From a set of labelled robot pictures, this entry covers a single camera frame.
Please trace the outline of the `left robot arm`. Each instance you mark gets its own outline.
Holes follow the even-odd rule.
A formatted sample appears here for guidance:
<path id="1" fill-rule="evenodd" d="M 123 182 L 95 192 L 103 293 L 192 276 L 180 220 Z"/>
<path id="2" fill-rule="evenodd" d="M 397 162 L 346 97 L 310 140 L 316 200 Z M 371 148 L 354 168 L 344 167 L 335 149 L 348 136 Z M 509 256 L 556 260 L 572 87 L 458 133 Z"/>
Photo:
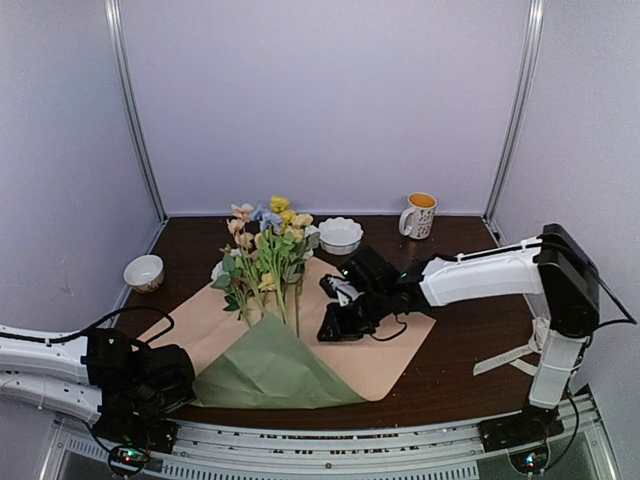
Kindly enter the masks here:
<path id="1" fill-rule="evenodd" d="M 123 444 L 159 442 L 167 416 L 195 398 L 186 351 L 112 328 L 53 333 L 2 327 L 1 391 L 87 422 Z"/>

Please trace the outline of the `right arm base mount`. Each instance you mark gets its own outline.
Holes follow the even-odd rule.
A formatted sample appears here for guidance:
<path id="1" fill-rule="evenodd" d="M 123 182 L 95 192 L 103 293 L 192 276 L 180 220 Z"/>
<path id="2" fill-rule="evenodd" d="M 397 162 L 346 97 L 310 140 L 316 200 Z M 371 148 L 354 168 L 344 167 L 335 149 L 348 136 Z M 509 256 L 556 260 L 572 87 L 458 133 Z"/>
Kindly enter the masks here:
<path id="1" fill-rule="evenodd" d="M 483 420 L 477 428 L 485 452 L 544 442 L 565 431 L 559 404 L 542 408 L 529 401 L 520 412 Z"/>

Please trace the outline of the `white patterned mug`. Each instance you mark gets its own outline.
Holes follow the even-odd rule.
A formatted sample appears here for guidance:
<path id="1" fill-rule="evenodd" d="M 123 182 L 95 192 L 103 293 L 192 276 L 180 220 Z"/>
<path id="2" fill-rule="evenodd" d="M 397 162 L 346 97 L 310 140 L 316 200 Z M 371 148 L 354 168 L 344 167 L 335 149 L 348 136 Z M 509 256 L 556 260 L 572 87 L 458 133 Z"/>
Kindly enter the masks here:
<path id="1" fill-rule="evenodd" d="M 408 206 L 399 218 L 399 233 L 413 240 L 425 240 L 430 236 L 437 200 L 426 193 L 412 193 Z"/>

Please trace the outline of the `cream yellow rose stem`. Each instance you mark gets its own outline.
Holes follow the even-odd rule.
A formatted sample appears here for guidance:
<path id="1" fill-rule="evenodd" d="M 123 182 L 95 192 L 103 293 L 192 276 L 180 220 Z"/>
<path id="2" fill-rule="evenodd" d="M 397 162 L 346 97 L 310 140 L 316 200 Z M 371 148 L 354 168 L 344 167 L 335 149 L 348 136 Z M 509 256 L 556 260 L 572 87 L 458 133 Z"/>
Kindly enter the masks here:
<path id="1" fill-rule="evenodd" d="M 283 237 L 288 245 L 288 262 L 283 274 L 288 314 L 287 324 L 289 324 L 287 295 L 292 293 L 294 300 L 297 300 L 298 290 L 306 270 L 306 262 L 313 256 L 313 251 L 319 244 L 319 231 L 312 225 L 312 222 L 313 217 L 310 214 L 297 214 L 292 223 L 283 229 Z"/>

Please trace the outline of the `bright yellow flower stem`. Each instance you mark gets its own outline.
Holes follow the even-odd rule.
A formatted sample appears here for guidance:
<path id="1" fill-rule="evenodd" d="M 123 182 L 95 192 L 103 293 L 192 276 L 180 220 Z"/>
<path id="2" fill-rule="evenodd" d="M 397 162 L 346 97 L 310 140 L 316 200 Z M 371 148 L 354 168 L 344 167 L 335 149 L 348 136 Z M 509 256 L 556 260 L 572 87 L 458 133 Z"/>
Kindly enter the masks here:
<path id="1" fill-rule="evenodd" d="M 297 215 L 296 211 L 291 208 L 291 200 L 279 195 L 271 197 L 270 210 L 280 218 L 280 227 L 282 229 L 290 225 Z"/>

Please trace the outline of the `green and pink wrapping paper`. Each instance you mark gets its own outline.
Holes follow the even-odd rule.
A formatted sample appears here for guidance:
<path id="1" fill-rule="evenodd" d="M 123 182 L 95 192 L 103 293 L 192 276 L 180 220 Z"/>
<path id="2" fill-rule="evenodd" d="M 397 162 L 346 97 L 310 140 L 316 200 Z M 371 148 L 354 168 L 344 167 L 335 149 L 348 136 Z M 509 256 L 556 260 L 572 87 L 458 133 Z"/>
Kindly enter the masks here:
<path id="1" fill-rule="evenodd" d="M 205 287 L 172 312 L 161 338 L 189 355 L 195 405 L 225 409 L 316 409 L 378 401 L 396 384 L 433 328 L 414 313 L 385 317 L 372 337 L 320 342 L 328 296 L 319 285 L 336 268 L 312 258 L 289 321 L 255 311 L 250 320 L 224 311 L 223 294 Z"/>

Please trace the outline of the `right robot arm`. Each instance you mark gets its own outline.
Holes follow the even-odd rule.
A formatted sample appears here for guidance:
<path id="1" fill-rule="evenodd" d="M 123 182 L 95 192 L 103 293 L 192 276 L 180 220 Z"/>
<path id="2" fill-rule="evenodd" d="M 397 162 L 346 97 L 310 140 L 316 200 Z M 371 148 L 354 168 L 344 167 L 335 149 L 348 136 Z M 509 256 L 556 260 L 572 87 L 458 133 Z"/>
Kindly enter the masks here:
<path id="1" fill-rule="evenodd" d="M 494 297 L 538 298 L 546 306 L 549 332 L 528 393 L 529 406 L 513 419 L 519 440 L 535 440 L 600 324 L 599 272 L 571 234 L 557 223 L 508 246 L 455 256 L 434 254 L 397 269 L 366 246 L 320 286 L 331 303 L 319 327 L 320 342 L 371 336 L 389 315 L 422 313 L 450 304 Z"/>

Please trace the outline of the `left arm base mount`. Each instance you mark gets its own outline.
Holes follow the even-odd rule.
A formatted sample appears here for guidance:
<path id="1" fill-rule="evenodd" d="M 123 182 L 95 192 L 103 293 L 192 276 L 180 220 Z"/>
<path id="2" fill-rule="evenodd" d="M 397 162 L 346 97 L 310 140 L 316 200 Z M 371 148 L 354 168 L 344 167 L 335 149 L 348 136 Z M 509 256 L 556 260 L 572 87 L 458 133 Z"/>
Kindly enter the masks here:
<path id="1" fill-rule="evenodd" d="M 178 431 L 175 422 L 146 421 L 132 415 L 102 415 L 92 426 L 92 432 L 101 439 L 165 454 L 173 452 Z"/>

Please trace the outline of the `peach flower stem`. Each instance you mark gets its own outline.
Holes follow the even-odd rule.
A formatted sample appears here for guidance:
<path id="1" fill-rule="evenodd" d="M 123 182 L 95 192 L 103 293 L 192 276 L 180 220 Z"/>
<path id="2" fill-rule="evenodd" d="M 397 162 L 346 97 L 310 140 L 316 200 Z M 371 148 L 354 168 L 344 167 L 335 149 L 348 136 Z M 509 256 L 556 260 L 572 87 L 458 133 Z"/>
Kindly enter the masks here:
<path id="1" fill-rule="evenodd" d="M 231 205 L 231 218 L 227 220 L 227 229 L 232 236 L 234 246 L 230 253 L 237 251 L 235 269 L 239 276 L 233 281 L 235 295 L 241 311 L 249 321 L 249 312 L 264 312 L 264 295 L 259 289 L 260 272 L 255 265 L 253 252 L 257 250 L 255 235 L 249 227 L 256 220 L 256 208 L 250 203 Z"/>

